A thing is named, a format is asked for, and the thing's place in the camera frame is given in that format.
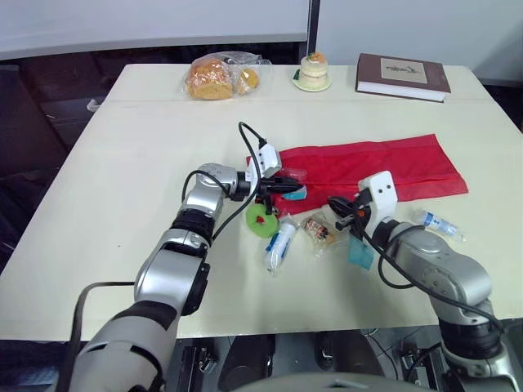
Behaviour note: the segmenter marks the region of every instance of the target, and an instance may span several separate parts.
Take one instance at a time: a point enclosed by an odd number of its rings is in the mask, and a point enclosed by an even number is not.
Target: small bottle
[[[448,235],[457,241],[466,241],[465,236],[456,225],[439,218],[427,210],[417,210],[414,215],[414,221],[418,225],[424,225],[429,229]]]

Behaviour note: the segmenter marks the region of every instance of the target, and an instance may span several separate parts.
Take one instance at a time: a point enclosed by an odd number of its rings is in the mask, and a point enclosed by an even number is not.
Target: bread
[[[190,66],[186,88],[193,98],[226,100],[232,97],[229,66],[218,59],[197,59]]]
[[[239,71],[238,82],[236,83],[236,91],[241,96],[247,94],[253,88],[256,88],[260,79],[254,69],[246,68]]]

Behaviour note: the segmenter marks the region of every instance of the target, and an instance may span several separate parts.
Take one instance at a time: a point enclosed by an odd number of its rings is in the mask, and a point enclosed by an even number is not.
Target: book
[[[356,91],[443,102],[450,86],[440,63],[361,53]]]

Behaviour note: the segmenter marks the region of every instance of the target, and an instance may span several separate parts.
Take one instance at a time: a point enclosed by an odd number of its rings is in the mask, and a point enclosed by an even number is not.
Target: plastic bag
[[[290,215],[279,220],[278,233],[270,240],[269,246],[266,248],[267,253],[263,258],[266,269],[274,276],[287,255],[288,247],[293,241],[297,228],[296,221]]]
[[[327,222],[322,212],[308,216],[300,226],[311,239],[313,255],[317,260],[325,257],[346,237],[346,234],[340,233]]]
[[[196,100],[226,100],[251,94],[268,78],[269,60],[246,51],[220,51],[194,60],[184,90]]]

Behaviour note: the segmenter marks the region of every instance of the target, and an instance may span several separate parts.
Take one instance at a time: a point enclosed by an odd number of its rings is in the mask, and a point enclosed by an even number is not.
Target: red fabric
[[[439,198],[468,192],[465,181],[435,135],[384,142],[361,142],[280,151],[285,169],[306,171],[307,198],[275,196],[282,213],[297,214],[326,204],[329,196],[354,198],[358,181],[377,172],[392,173],[398,199]]]

